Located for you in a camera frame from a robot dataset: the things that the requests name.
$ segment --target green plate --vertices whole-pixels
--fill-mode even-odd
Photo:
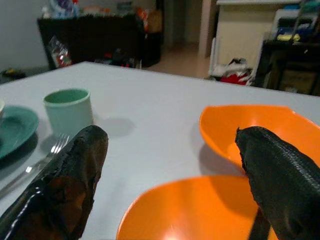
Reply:
[[[25,107],[6,106],[0,121],[0,159],[7,156],[35,133],[37,114]]]

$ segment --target floor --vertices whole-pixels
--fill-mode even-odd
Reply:
[[[194,78],[207,78],[210,57],[198,56],[198,45],[188,43],[165,49],[159,63],[146,70]]]

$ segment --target table surface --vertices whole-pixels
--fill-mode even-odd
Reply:
[[[84,240],[115,239],[132,201],[152,187],[196,176],[242,175],[201,138],[198,120],[208,105],[284,105],[320,124],[320,97],[81,63],[0,85],[7,105],[31,108],[39,117],[36,135],[0,160],[0,188],[48,153],[53,137],[43,98],[65,88],[91,91],[94,120],[109,135]],[[0,200],[0,215],[30,181]]]

